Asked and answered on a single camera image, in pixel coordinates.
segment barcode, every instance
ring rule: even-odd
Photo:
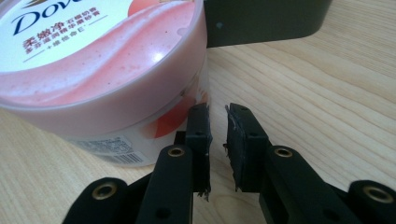
[[[137,156],[134,153],[121,155],[121,156],[99,156],[99,157],[104,159],[105,161],[124,163],[124,164],[139,163],[143,161],[139,156]]]

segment wooden table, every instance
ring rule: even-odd
[[[396,189],[396,3],[333,1],[306,38],[209,49],[212,193],[194,223],[263,223],[258,194],[234,191],[226,141],[230,102],[249,107],[275,145],[298,150],[340,189],[372,179]],[[120,168],[0,110],[0,223],[61,223],[92,181]]]

